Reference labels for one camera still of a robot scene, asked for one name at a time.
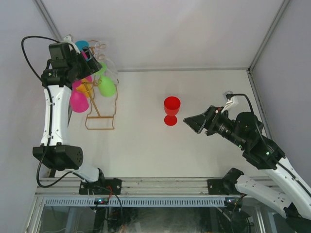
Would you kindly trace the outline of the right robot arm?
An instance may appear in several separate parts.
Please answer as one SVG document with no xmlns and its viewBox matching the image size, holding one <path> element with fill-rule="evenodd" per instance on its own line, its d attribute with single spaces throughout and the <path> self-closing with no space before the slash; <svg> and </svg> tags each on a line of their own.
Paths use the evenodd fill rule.
<svg viewBox="0 0 311 233">
<path fill-rule="evenodd" d="M 265 172 L 281 189 L 277 192 L 232 168 L 221 179 L 223 193 L 249 195 L 279 213 L 295 232 L 311 231 L 311 188 L 295 172 L 284 151 L 262 135 L 263 125 L 254 113 L 241 112 L 231 120 L 223 108 L 212 105 L 183 121 L 196 133 L 205 130 L 207 136 L 219 134 L 239 147 L 246 161 Z"/>
</svg>

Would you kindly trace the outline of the red plastic wine glass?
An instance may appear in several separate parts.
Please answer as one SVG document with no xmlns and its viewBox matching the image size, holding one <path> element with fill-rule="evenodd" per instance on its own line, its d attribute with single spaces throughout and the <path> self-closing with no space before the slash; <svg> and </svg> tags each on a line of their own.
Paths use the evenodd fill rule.
<svg viewBox="0 0 311 233">
<path fill-rule="evenodd" d="M 166 116 L 164 117 L 164 123 L 168 126 L 174 126 L 177 122 L 177 114 L 181 106 L 181 101 L 175 96 L 167 97 L 164 100 L 164 110 Z"/>
</svg>

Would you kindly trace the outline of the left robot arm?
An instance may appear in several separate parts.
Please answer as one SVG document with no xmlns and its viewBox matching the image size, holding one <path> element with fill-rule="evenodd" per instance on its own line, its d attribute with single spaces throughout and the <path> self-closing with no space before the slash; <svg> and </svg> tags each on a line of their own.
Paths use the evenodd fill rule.
<svg viewBox="0 0 311 233">
<path fill-rule="evenodd" d="M 73 83 L 99 71 L 102 65 L 89 47 L 80 50 L 72 42 L 50 44 L 49 52 L 51 58 L 41 75 L 46 104 L 44 132 L 33 156 L 40 166 L 75 174 L 89 182 L 95 194 L 101 194 L 106 190 L 104 174 L 84 161 L 80 147 L 70 145 L 68 121 Z"/>
</svg>

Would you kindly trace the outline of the green plastic wine glass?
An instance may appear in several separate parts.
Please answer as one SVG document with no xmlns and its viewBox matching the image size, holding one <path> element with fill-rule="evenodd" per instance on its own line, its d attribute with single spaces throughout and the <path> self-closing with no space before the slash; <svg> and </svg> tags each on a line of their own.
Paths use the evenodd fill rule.
<svg viewBox="0 0 311 233">
<path fill-rule="evenodd" d="M 110 77 L 105 76 L 107 66 L 104 62 L 99 62 L 102 68 L 94 73 L 94 76 L 100 76 L 97 80 L 99 92 L 104 97 L 111 97 L 116 94 L 116 86 Z"/>
</svg>

